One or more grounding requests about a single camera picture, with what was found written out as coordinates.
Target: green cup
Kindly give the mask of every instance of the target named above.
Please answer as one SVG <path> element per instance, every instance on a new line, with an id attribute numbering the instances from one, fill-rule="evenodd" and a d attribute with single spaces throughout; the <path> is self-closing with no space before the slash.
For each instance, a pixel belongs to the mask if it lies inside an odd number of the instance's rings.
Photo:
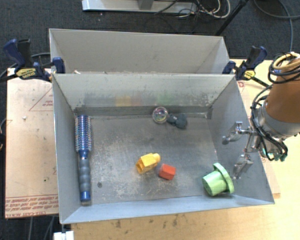
<path id="1" fill-rule="evenodd" d="M 215 196 L 222 192 L 233 193 L 235 191 L 234 184 L 227 170 L 218 162 L 214 163 L 213 167 L 214 171 L 202 178 L 205 190 L 210 196 Z"/>

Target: red foam cube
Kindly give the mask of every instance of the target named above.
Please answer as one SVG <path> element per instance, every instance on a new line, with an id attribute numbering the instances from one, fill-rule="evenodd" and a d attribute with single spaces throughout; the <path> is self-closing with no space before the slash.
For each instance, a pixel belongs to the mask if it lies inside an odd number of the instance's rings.
<path id="1" fill-rule="evenodd" d="M 175 167 L 168 164 L 161 165 L 161 168 L 159 170 L 159 177 L 171 181 L 175 175 L 176 175 Z"/>

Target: black cable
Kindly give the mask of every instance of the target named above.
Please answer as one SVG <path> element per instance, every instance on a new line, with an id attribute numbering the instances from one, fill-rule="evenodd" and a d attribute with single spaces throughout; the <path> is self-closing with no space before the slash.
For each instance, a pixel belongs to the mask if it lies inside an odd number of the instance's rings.
<path id="1" fill-rule="evenodd" d="M 180 0 L 173 1 L 169 6 L 167 6 L 166 8 L 163 8 L 160 11 L 157 11 L 156 13 L 154 13 L 154 15 L 157 15 L 157 14 L 165 12 L 166 10 L 168 10 L 169 8 L 171 8 L 173 5 L 175 5 L 178 1 L 180 1 Z"/>
<path id="2" fill-rule="evenodd" d="M 271 14 L 265 10 L 263 10 L 258 4 L 257 4 L 257 1 L 256 0 L 253 0 L 255 6 L 263 13 L 265 13 L 266 15 L 269 15 L 271 17 L 275 17 L 277 19 L 281 19 L 281 20 L 289 20 L 289 23 L 290 23 L 290 49 L 289 51 L 291 52 L 292 51 L 292 47 L 293 47 L 293 41 L 294 41 L 294 28 L 293 28 L 293 23 L 292 23 L 292 20 L 296 20 L 296 19 L 300 19 L 300 15 L 295 15 L 295 16 L 291 16 L 288 9 L 286 8 L 286 6 L 280 1 L 278 0 L 279 3 L 281 4 L 281 6 L 283 7 L 285 13 L 287 16 L 280 16 L 280 15 L 274 15 L 274 14 Z"/>
<path id="3" fill-rule="evenodd" d="M 287 156 L 288 155 L 288 147 L 280 141 L 275 140 L 273 137 L 270 136 L 270 134 L 268 132 L 266 132 L 260 125 L 257 124 L 256 122 L 256 115 L 255 115 L 255 110 L 257 109 L 257 105 L 259 104 L 259 101 L 261 100 L 265 100 L 267 95 L 261 97 L 258 99 L 258 97 L 263 94 L 265 91 L 271 89 L 273 87 L 273 84 L 269 85 L 268 87 L 266 87 L 265 89 L 263 89 L 254 99 L 251 105 L 251 122 L 252 122 L 252 126 L 253 128 L 256 130 L 256 132 L 258 133 L 258 135 L 260 136 L 262 145 L 264 147 L 264 152 L 266 157 L 270 160 L 273 161 L 275 158 L 270 158 L 268 151 L 267 151 L 267 146 L 265 143 L 265 140 L 269 141 L 270 143 L 272 143 L 273 145 L 275 145 L 278 150 L 280 151 L 279 153 L 281 155 Z"/>
<path id="4" fill-rule="evenodd" d="M 283 61 L 288 60 L 289 58 L 295 59 L 295 58 L 297 58 L 297 56 L 298 56 L 297 54 L 294 55 L 293 53 L 290 53 L 290 52 L 283 53 L 283 55 L 275 56 L 274 60 L 272 61 L 272 63 L 270 64 L 270 66 L 268 68 L 268 75 L 267 75 L 268 80 L 273 84 L 285 84 L 285 83 L 288 83 L 291 81 L 298 81 L 297 79 L 300 77 L 300 64 L 297 65 L 296 67 L 291 68 L 288 71 L 285 71 L 285 72 L 281 72 L 279 70 L 274 69 L 274 63 L 277 60 L 280 60 L 277 65 L 277 68 L 278 68 L 278 66 L 280 66 L 283 63 Z M 281 77 L 281 78 L 283 78 L 283 80 L 277 80 L 277 79 L 273 80 L 271 78 L 272 76 Z"/>
<path id="5" fill-rule="evenodd" d="M 50 52 L 42 52 L 42 53 L 37 53 L 37 54 L 34 54 L 32 55 L 31 57 L 32 58 L 35 58 L 35 57 L 40 57 L 40 56 L 50 56 Z M 9 66 L 8 68 L 12 69 L 12 68 L 15 68 L 17 66 L 17 64 L 13 64 L 11 66 Z M 7 73 L 7 69 L 5 69 L 1 74 L 0 74 L 0 79 Z"/>

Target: wire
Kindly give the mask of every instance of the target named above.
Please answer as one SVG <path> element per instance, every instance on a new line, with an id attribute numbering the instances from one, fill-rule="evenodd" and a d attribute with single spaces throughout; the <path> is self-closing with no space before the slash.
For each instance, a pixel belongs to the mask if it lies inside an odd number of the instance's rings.
<path id="1" fill-rule="evenodd" d="M 265 91 L 271 89 L 273 87 L 273 84 L 269 85 L 268 87 L 266 87 L 265 89 L 263 89 L 254 99 L 251 105 L 251 122 L 252 122 L 252 126 L 253 128 L 256 130 L 257 134 L 260 137 L 261 143 L 263 145 L 264 148 L 264 152 L 266 157 L 270 160 L 273 161 L 275 159 L 275 157 L 271 158 L 268 154 L 268 150 L 267 150 L 267 146 L 265 143 L 265 140 L 269 141 L 270 143 L 272 143 L 273 145 L 275 145 L 277 147 L 277 149 L 279 150 L 279 153 L 281 154 L 281 157 L 284 155 L 285 157 L 288 155 L 288 147 L 283 143 L 280 142 L 278 140 L 275 140 L 268 132 L 266 132 L 257 122 L 256 120 L 256 115 L 255 115 L 255 110 L 257 109 L 257 105 L 260 104 L 260 101 L 265 100 L 267 98 L 267 95 L 261 97 L 258 99 L 258 97 L 263 94 Z"/>
<path id="2" fill-rule="evenodd" d="M 282 65 L 284 61 L 288 61 L 288 64 Z M 272 76 L 280 77 L 283 80 L 273 80 Z M 273 84 L 284 84 L 291 81 L 300 80 L 300 54 L 296 52 L 285 53 L 278 56 L 273 60 L 268 69 L 268 80 Z"/>
<path id="3" fill-rule="evenodd" d="M 168 10 L 169 8 L 171 8 L 173 5 L 175 5 L 178 1 L 180 0 L 175 0 L 174 2 L 172 2 L 169 6 L 167 6 L 166 8 L 160 10 L 160 11 L 157 11 L 154 15 L 157 15 L 157 14 L 160 14 L 160 13 L 163 13 L 165 12 L 166 10 Z"/>
<path id="4" fill-rule="evenodd" d="M 37 54 L 34 54 L 32 55 L 31 57 L 32 58 L 35 58 L 35 57 L 41 57 L 41 56 L 50 56 L 50 53 L 49 52 L 42 52 L 42 53 L 37 53 Z M 12 69 L 12 68 L 15 68 L 17 66 L 17 64 L 12 64 L 11 66 L 9 66 L 8 68 L 9 69 Z M 4 71 L 2 71 L 2 73 L 0 74 L 0 79 L 7 73 L 7 69 L 5 69 Z"/>
<path id="5" fill-rule="evenodd" d="M 217 9 L 212 9 L 212 10 L 207 10 L 201 2 L 199 2 L 199 0 L 195 0 L 197 2 L 197 6 L 199 7 L 199 11 L 201 13 L 207 14 L 212 16 L 213 18 L 217 18 L 217 19 L 224 19 L 226 17 L 228 17 L 230 15 L 231 12 L 231 4 L 229 0 L 225 0 L 226 1 L 226 7 L 227 7 L 227 12 L 224 15 L 216 15 L 216 13 L 219 12 L 220 8 L 221 8 L 221 2 L 220 0 L 217 0 L 218 2 L 218 8 Z"/>
<path id="6" fill-rule="evenodd" d="M 263 10 L 263 9 L 257 4 L 257 1 L 256 1 L 256 0 L 253 0 L 253 2 L 254 2 L 254 4 L 255 4 L 255 6 L 256 6 L 261 12 L 263 12 L 263 13 L 265 13 L 266 15 L 269 15 L 269 16 L 271 16 L 271 17 L 275 17 L 275 18 L 282 19 L 282 20 L 290 20 L 290 19 L 291 19 L 291 20 L 296 20 L 296 19 L 299 19 L 299 18 L 300 18 L 300 15 L 281 16 L 281 15 L 274 15 L 274 14 L 271 14 L 271 13 L 269 13 L 269 12 Z"/>
<path id="7" fill-rule="evenodd" d="M 55 220 L 55 216 L 52 216 L 52 219 L 51 219 L 51 221 L 50 221 L 50 223 L 49 223 L 49 226 L 48 226 L 48 228 L 46 229 L 46 232 L 45 232 L 45 234 L 44 234 L 43 240 L 46 240 L 46 238 L 47 238 L 47 236 L 48 236 L 48 234 L 49 234 L 49 232 L 50 232 L 50 230 L 51 230 L 51 227 L 52 227 L 52 225 L 53 225 L 53 223 L 54 223 L 54 220 Z"/>
<path id="8" fill-rule="evenodd" d="M 2 126 L 4 125 L 4 123 L 6 122 L 7 118 L 3 119 L 0 123 L 0 128 L 2 128 Z"/>
<path id="9" fill-rule="evenodd" d="M 281 6 L 283 7 L 283 9 L 285 10 L 286 15 L 288 15 L 289 17 L 289 22 L 290 22 L 290 49 L 289 51 L 292 52 L 292 46 L 293 46 L 293 42 L 294 42 L 294 28 L 292 25 L 292 19 L 290 17 L 290 13 L 288 12 L 288 9 L 286 8 L 286 6 L 279 0 L 279 3 L 281 4 Z"/>
<path id="10" fill-rule="evenodd" d="M 34 222 L 34 217 L 31 217 L 31 219 L 30 219 L 30 226 L 29 226 L 28 240 L 31 240 L 31 233 L 32 233 L 33 222 Z"/>

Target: metal stand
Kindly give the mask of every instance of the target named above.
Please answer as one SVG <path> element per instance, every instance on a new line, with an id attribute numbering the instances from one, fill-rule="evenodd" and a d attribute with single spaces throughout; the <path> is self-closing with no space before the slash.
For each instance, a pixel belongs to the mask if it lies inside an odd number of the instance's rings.
<path id="1" fill-rule="evenodd" d="M 173 0 L 82 0 L 83 11 L 118 11 L 156 13 L 169 7 Z M 176 2 L 165 13 L 195 10 L 192 2 Z"/>
<path id="2" fill-rule="evenodd" d="M 220 29 L 214 34 L 215 36 L 220 36 L 221 33 L 226 29 L 226 27 L 230 24 L 230 22 L 234 19 L 234 17 L 240 12 L 240 10 L 247 4 L 249 0 L 240 0 L 234 11 L 230 14 L 230 16 L 226 19 Z"/>

